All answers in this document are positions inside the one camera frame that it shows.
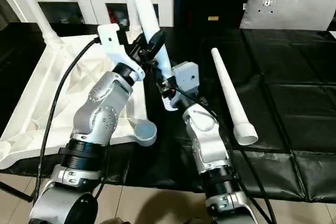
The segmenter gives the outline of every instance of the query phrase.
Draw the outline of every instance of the cable connector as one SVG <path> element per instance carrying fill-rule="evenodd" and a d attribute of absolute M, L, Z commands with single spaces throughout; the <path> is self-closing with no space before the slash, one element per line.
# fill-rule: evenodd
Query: cable connector
<path fill-rule="evenodd" d="M 95 44 L 101 44 L 101 41 L 100 41 L 100 37 L 99 37 L 99 36 L 96 37 L 96 38 L 94 38 L 93 41 L 94 41 Z"/>

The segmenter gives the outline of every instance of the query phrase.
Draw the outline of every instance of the white pole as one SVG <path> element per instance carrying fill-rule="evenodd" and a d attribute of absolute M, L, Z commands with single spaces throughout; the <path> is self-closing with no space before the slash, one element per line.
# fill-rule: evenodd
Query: white pole
<path fill-rule="evenodd" d="M 62 43 L 61 39 L 57 36 L 54 30 L 51 28 L 46 16 L 41 10 L 41 7 L 35 0 L 25 0 L 36 18 L 36 23 L 42 31 L 43 38 L 48 44 L 49 42 Z"/>
<path fill-rule="evenodd" d="M 226 70 L 224 62 L 217 48 L 211 50 L 215 66 L 222 85 L 225 100 L 234 124 L 234 135 L 240 145 L 249 145 L 258 141 L 258 135 L 253 125 L 250 124 L 244 108 L 239 100 L 235 87 Z"/>
<path fill-rule="evenodd" d="M 137 7 L 135 5 L 134 0 L 126 0 L 126 3 L 127 3 L 128 18 L 130 22 L 128 40 L 129 40 L 129 43 L 131 44 L 137 38 L 137 36 L 140 33 L 142 33 L 142 30 L 141 30 L 141 24 L 140 24 L 138 12 L 137 12 Z"/>
<path fill-rule="evenodd" d="M 145 34 L 147 42 L 152 36 L 159 31 L 159 23 L 157 21 L 154 7 L 151 0 L 134 0 L 138 15 L 140 18 L 142 30 Z M 173 76 L 172 67 L 170 65 L 166 46 L 163 45 L 161 50 L 156 55 L 158 68 L 161 69 L 164 78 Z"/>

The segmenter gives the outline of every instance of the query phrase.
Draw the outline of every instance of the black tablecloth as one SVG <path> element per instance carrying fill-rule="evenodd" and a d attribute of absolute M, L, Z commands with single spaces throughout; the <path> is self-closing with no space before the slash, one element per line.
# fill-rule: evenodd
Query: black tablecloth
<path fill-rule="evenodd" d="M 57 25 L 60 36 L 92 34 L 96 26 Z M 336 40 L 328 32 L 284 30 L 177 31 L 166 28 L 172 60 L 199 65 L 200 95 L 232 129 L 210 49 L 217 47 L 259 141 L 246 146 L 268 195 L 274 199 L 336 202 Z M 0 32 L 0 131 L 43 49 L 34 24 Z M 165 111 L 152 77 L 145 80 L 148 117 L 157 125 L 153 146 L 111 146 L 108 182 L 127 186 L 201 191 L 191 141 L 179 112 Z M 254 196 L 259 189 L 235 151 L 238 172 Z M 59 155 L 45 157 L 48 177 Z M 35 176 L 37 158 L 2 170 Z"/>

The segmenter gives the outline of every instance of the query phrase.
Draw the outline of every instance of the black pole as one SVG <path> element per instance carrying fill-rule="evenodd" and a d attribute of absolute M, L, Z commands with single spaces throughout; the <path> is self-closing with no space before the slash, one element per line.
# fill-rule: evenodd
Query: black pole
<path fill-rule="evenodd" d="M 9 193 L 9 194 L 11 194 L 15 197 L 18 197 L 18 198 L 26 201 L 26 202 L 32 202 L 33 201 L 32 196 L 27 195 L 27 194 L 11 187 L 11 186 L 9 186 L 9 185 L 1 182 L 1 181 L 0 181 L 0 190 L 3 190 L 3 191 L 5 191 L 5 192 L 7 192 L 7 193 Z"/>

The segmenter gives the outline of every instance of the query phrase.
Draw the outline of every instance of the gray pillow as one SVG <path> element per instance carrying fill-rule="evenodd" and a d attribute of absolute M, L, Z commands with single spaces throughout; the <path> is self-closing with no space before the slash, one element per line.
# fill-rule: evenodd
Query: gray pillow
<path fill-rule="evenodd" d="M 248 0 L 241 28 L 326 30 L 336 0 Z"/>

